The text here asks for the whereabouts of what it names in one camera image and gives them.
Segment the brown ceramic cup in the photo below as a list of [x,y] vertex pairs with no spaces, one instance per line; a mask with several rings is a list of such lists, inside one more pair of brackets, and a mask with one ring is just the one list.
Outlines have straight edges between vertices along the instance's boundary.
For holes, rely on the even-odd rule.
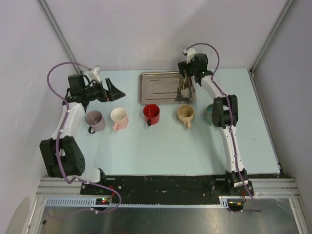
[[190,79],[188,77],[184,78],[183,76],[179,77],[179,87],[181,90],[189,89]]

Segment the pink ceramic mug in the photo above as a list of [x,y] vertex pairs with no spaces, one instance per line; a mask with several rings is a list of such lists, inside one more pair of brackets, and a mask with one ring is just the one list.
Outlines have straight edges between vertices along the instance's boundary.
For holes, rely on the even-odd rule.
[[122,107],[115,108],[111,112],[111,119],[114,122],[113,129],[115,131],[126,129],[129,124],[127,112]]

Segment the mauve ceramic cup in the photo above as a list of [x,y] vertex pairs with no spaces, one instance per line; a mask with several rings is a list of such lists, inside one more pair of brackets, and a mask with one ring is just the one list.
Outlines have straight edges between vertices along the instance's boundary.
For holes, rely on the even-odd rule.
[[91,111],[85,117],[86,123],[89,125],[88,133],[94,134],[105,128],[105,120],[100,111]]

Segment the beige ceramic mug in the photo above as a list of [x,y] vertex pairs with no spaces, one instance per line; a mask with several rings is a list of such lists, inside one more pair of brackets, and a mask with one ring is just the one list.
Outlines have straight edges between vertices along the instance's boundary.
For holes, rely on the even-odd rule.
[[191,123],[195,118],[195,111],[190,105],[181,105],[176,112],[176,119],[187,129],[191,129]]

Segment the red ceramic mug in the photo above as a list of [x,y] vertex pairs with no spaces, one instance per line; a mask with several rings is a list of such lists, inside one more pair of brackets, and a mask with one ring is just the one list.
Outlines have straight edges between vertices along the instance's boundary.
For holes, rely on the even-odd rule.
[[150,127],[159,122],[160,108],[156,104],[148,104],[144,107],[143,114],[147,126]]

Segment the green ceramic mug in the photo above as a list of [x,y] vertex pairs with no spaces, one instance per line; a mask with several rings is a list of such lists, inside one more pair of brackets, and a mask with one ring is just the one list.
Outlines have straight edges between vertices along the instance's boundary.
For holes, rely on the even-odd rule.
[[207,124],[212,125],[212,111],[213,111],[213,105],[208,105],[204,110],[204,120]]

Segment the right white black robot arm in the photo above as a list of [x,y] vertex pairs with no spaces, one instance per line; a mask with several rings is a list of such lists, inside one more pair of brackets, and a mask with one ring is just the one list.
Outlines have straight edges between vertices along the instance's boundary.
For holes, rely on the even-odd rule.
[[180,79],[194,78],[213,99],[212,123],[221,135],[226,157],[225,189],[228,194],[237,195],[243,189],[252,196],[253,187],[243,165],[236,136],[238,122],[238,99],[228,95],[215,81],[215,73],[208,70],[208,57],[193,49],[184,51],[186,60],[178,63]]

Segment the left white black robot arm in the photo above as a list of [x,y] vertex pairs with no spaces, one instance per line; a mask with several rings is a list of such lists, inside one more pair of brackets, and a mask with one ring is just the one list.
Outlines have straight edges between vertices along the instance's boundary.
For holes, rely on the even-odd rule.
[[75,135],[91,101],[112,102],[125,97],[109,78],[107,88],[98,80],[85,84],[85,75],[68,77],[70,87],[62,100],[63,112],[55,132],[49,139],[42,140],[39,148],[50,177],[82,179],[91,182],[91,189],[98,195],[108,190],[104,172],[100,168],[86,164]]

